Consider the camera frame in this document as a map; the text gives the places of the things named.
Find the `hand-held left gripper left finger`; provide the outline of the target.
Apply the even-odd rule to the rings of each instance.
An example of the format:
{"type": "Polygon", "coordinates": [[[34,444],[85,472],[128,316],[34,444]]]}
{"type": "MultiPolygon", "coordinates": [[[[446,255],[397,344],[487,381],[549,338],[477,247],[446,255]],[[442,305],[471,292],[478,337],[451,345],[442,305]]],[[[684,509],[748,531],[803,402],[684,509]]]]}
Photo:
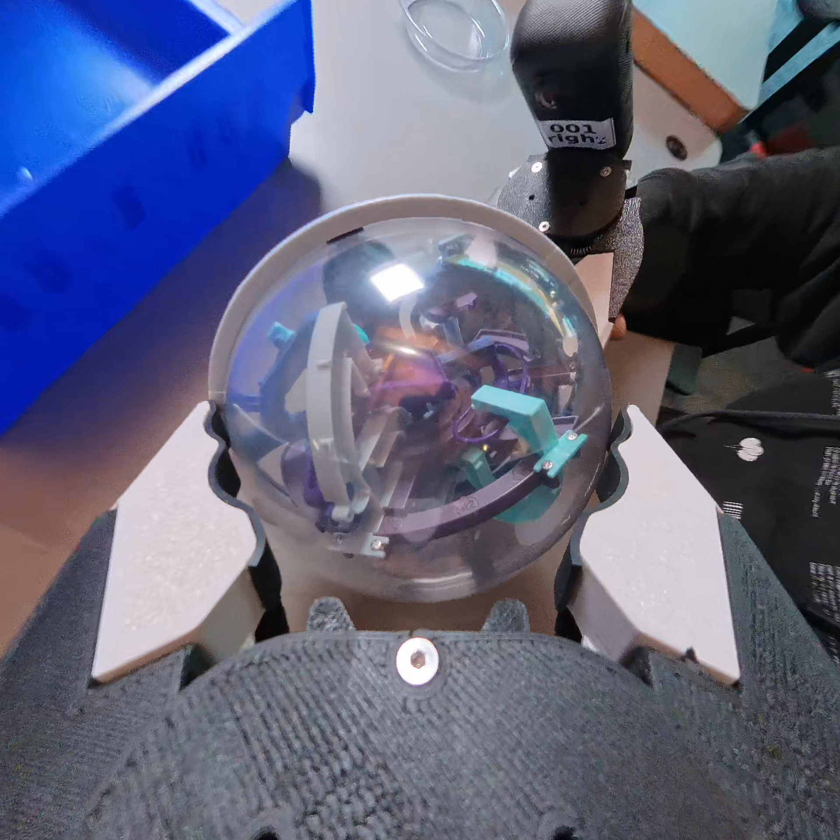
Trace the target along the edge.
{"type": "Polygon", "coordinates": [[[280,571],[216,406],[200,402],[116,504],[91,678],[108,684],[186,646],[213,664],[281,612],[280,571]]]}

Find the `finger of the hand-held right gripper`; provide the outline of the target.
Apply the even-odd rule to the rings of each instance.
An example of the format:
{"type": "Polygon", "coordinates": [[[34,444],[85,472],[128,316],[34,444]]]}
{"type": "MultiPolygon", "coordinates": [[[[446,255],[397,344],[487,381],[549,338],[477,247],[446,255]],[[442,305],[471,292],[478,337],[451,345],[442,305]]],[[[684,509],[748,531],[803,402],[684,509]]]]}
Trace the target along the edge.
{"type": "Polygon", "coordinates": [[[577,274],[586,291],[597,329],[613,329],[610,316],[614,253],[589,254],[577,263],[577,274]]]}

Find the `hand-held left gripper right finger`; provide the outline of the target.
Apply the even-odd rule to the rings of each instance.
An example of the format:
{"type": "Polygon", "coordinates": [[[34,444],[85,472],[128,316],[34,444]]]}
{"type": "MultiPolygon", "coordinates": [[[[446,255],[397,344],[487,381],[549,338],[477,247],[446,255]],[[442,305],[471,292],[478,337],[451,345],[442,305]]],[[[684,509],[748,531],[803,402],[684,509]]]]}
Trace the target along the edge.
{"type": "Polygon", "coordinates": [[[637,406],[609,451],[615,489],[570,541],[580,577],[570,613],[585,647],[614,662],[639,648],[692,655],[724,686],[740,681],[719,507],[637,406]]]}

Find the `clear maze ball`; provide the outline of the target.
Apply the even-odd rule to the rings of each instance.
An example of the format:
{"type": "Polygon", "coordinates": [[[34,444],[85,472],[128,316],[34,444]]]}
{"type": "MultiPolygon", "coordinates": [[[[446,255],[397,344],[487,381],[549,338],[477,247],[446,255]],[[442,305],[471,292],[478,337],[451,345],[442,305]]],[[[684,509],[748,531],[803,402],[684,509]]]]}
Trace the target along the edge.
{"type": "Polygon", "coordinates": [[[594,496],[613,408],[571,259],[434,194],[345,206],[267,253],[217,327],[208,396],[267,534],[397,602],[549,552],[594,496]]]}

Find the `person's right forearm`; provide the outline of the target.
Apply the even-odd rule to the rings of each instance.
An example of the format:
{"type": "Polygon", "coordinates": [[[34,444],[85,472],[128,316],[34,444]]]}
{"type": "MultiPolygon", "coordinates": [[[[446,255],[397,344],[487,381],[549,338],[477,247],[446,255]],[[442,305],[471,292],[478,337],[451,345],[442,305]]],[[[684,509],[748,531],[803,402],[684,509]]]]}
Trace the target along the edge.
{"type": "Polygon", "coordinates": [[[838,361],[838,146],[656,170],[637,197],[644,254],[623,304],[629,331],[707,347],[727,333],[736,294],[756,291],[787,360],[838,361]]]}

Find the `grey desk orange edge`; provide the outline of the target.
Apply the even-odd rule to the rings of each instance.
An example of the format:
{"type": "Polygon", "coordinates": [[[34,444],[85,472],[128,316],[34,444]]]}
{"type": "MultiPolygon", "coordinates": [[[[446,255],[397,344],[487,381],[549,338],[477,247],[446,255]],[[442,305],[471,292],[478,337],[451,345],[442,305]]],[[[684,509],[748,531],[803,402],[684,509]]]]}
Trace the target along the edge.
{"type": "Polygon", "coordinates": [[[723,133],[760,103],[775,1],[633,1],[636,64],[723,133]]]}

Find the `clear plastic dish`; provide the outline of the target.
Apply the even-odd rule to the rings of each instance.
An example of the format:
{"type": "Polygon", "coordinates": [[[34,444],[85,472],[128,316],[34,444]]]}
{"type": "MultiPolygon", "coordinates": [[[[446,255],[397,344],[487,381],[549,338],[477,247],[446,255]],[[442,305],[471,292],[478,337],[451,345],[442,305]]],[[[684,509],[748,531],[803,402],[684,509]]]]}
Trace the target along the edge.
{"type": "Polygon", "coordinates": [[[508,50],[508,19],[496,1],[400,1],[398,5],[408,38],[438,67],[479,71],[508,50]]]}

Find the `blue plastic bin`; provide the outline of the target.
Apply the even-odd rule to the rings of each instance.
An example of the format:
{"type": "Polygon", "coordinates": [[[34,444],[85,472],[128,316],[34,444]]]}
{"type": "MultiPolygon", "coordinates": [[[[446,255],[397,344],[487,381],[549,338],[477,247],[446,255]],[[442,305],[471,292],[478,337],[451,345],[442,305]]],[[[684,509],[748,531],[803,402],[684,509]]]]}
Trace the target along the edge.
{"type": "Polygon", "coordinates": [[[2,2],[2,432],[282,164],[315,87],[310,2],[2,2]]]}

